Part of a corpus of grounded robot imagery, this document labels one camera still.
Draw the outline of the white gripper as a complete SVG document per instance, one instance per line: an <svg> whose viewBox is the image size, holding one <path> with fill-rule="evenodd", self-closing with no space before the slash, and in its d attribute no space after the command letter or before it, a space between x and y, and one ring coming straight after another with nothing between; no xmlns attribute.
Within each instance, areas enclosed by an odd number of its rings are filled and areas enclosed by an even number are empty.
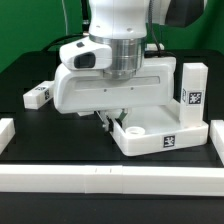
<svg viewBox="0 0 224 224"><path fill-rule="evenodd" d="M174 94L174 57L146 58L130 79L110 79L102 70L71 71L59 65L54 80L54 106L62 114L98 111L106 132L113 122L105 110L122 109L115 119L122 122L127 108L167 105Z"/></svg>

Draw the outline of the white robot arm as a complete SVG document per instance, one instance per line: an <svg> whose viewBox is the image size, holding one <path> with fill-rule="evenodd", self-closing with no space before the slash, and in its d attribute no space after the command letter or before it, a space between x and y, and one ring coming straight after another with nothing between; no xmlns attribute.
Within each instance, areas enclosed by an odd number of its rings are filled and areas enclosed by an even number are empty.
<svg viewBox="0 0 224 224"><path fill-rule="evenodd" d="M152 25L187 27L206 0L89 0L89 35L63 45L54 79L54 106L62 114L94 112L126 129L168 132L179 122L173 100L176 58L147 48Z"/></svg>

